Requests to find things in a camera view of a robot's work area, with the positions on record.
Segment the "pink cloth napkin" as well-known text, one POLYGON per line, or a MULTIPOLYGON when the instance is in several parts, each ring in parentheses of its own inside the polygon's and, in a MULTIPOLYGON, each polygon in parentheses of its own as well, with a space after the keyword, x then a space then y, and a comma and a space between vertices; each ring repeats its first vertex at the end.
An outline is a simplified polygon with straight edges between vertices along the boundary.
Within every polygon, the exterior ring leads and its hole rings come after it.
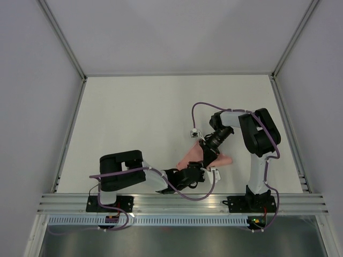
MULTIPOLYGON (((178 170, 185 169, 189 162, 199 162, 203 160, 203 150, 200 147, 199 142, 196 142, 187 154, 178 162, 176 168, 178 170)), ((233 163, 231 157, 224 154, 220 154, 216 160, 211 162, 207 167, 222 167, 233 163)))

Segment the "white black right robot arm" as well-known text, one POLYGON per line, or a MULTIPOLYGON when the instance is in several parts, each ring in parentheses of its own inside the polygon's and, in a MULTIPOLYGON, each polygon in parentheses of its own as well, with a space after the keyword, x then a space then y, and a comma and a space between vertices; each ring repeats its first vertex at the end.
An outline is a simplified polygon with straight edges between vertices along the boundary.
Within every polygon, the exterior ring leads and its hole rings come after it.
POLYGON ((222 203, 230 213, 276 213, 279 198, 271 194, 277 190, 268 185, 267 173, 269 160, 280 158, 278 144, 281 143, 281 135, 268 110, 222 110, 211 116, 209 124, 214 132, 199 142, 203 151, 203 165, 219 158, 219 146, 234 134, 234 128, 241 130, 244 145, 251 156, 250 178, 245 195, 228 196, 222 203))

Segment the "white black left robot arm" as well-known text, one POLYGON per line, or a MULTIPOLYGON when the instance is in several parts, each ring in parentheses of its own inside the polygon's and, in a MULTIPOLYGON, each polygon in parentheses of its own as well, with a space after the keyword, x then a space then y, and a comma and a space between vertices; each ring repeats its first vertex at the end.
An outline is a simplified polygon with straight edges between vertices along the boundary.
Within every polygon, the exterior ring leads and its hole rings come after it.
POLYGON ((205 181, 201 163, 190 162, 183 169, 153 171, 139 150, 104 155, 99 159, 100 198, 98 205, 106 212, 117 206, 117 191, 146 184, 159 194, 174 194, 185 188, 194 189, 205 181))

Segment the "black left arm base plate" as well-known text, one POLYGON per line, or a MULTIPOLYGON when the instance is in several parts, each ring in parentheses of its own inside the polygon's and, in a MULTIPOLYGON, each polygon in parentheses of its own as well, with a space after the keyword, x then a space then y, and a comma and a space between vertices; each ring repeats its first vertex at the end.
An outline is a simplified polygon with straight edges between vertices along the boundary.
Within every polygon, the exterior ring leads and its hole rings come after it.
POLYGON ((117 196, 115 203, 99 205, 98 196, 91 195, 87 199, 86 212, 87 213, 115 213, 117 208, 122 209, 126 213, 131 213, 133 209, 134 197, 132 196, 117 196))

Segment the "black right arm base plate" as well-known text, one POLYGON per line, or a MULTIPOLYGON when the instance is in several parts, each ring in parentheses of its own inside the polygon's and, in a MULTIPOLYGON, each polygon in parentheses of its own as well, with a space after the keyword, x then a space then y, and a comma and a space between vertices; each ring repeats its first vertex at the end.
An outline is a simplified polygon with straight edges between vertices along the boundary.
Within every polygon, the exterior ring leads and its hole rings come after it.
POLYGON ((275 213, 277 204, 273 196, 266 198, 244 196, 228 196, 221 202, 228 207, 230 213, 275 213))

